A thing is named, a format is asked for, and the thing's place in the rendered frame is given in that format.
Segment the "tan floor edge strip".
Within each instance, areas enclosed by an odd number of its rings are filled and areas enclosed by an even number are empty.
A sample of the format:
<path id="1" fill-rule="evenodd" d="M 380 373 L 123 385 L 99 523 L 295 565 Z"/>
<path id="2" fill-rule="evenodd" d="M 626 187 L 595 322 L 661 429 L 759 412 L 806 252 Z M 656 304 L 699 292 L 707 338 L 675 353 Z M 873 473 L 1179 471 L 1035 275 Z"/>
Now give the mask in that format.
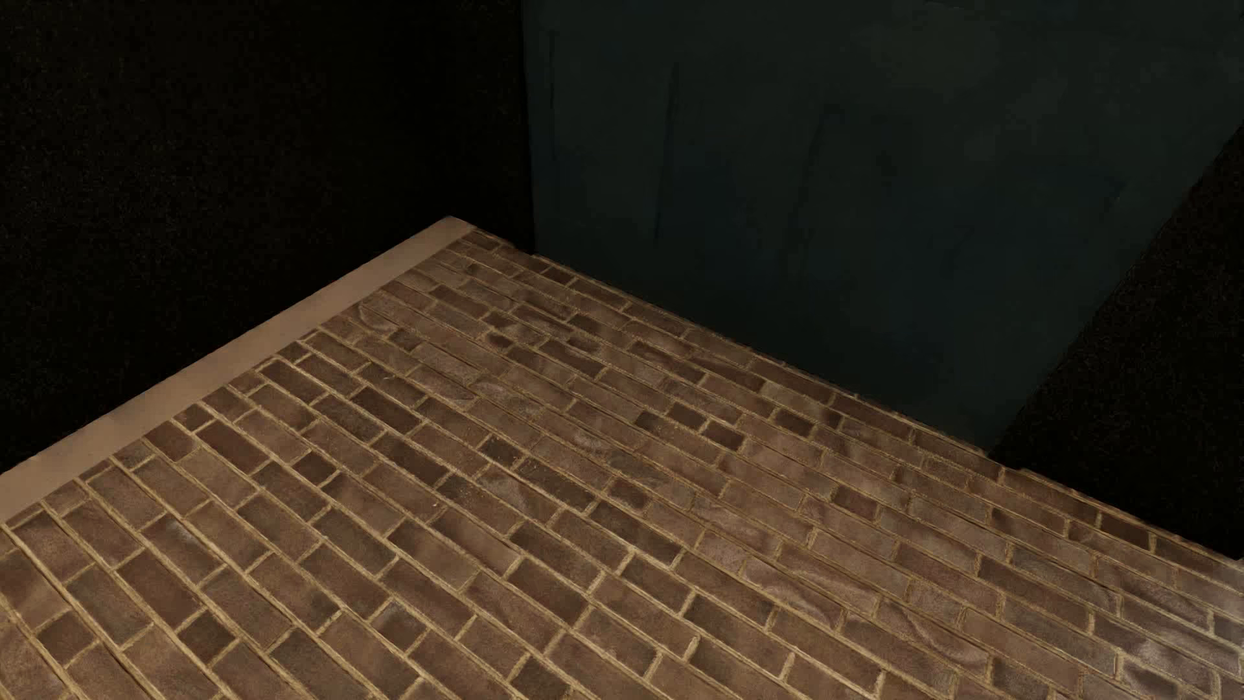
<path id="1" fill-rule="evenodd" d="M 430 228 L 299 300 L 289 310 L 248 329 L 245 334 L 220 346 L 194 364 L 17 463 L 0 474 L 0 526 L 103 458 L 144 438 L 147 431 L 170 419 L 182 408 L 221 388 L 244 371 L 250 371 L 289 342 L 301 338 L 309 329 L 350 308 L 350 305 L 356 305 L 383 283 L 471 231 L 473 224 L 464 219 L 442 218 Z"/>

